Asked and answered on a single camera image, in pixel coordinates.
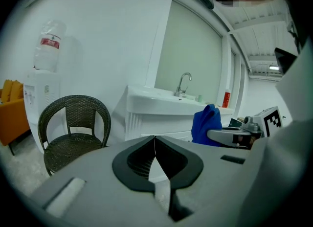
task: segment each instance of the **orange armchair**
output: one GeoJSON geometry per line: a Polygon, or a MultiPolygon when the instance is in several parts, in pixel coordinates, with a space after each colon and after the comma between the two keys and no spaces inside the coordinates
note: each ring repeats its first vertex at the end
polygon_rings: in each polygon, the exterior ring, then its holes
{"type": "Polygon", "coordinates": [[[24,98],[0,104],[0,141],[4,146],[28,130],[24,98]]]}

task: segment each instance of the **red bottle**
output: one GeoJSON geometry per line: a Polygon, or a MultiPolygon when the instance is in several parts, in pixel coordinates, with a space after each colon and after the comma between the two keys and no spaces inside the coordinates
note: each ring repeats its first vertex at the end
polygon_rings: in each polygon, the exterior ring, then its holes
{"type": "Polygon", "coordinates": [[[228,108],[229,98],[230,98],[230,92],[226,91],[225,96],[224,96],[223,105],[222,105],[223,108],[228,108]]]}

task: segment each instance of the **brown wicker chair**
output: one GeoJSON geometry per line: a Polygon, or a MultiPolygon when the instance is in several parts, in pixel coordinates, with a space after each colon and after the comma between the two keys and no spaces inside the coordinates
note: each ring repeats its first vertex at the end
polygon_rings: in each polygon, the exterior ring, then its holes
{"type": "Polygon", "coordinates": [[[71,95],[62,97],[47,106],[39,117],[38,134],[44,149],[44,161],[48,174],[55,173],[79,156],[106,146],[111,130],[111,117],[106,106],[90,96],[71,95]],[[68,134],[60,136],[50,143],[47,139],[48,122],[54,114],[65,107],[68,134]],[[100,114],[104,122],[104,137],[101,142],[94,135],[95,113],[100,114]],[[91,135],[71,133],[70,127],[91,129],[91,135]]]}

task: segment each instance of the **ceiling light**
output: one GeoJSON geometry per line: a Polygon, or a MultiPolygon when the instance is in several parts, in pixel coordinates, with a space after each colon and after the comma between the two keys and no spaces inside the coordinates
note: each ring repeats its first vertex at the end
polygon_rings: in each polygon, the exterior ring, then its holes
{"type": "Polygon", "coordinates": [[[278,66],[270,66],[269,69],[272,69],[272,70],[279,70],[279,67],[278,67],[278,66]]]}

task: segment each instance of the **blue cloth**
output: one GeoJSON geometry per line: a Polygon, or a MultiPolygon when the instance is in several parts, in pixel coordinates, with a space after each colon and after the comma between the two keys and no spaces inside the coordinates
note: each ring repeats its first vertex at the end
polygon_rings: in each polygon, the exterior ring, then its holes
{"type": "Polygon", "coordinates": [[[192,123],[191,136],[193,143],[200,143],[211,146],[221,146],[220,143],[209,139],[206,136],[208,130],[221,130],[221,114],[214,104],[207,105],[203,111],[195,113],[192,123]]]}

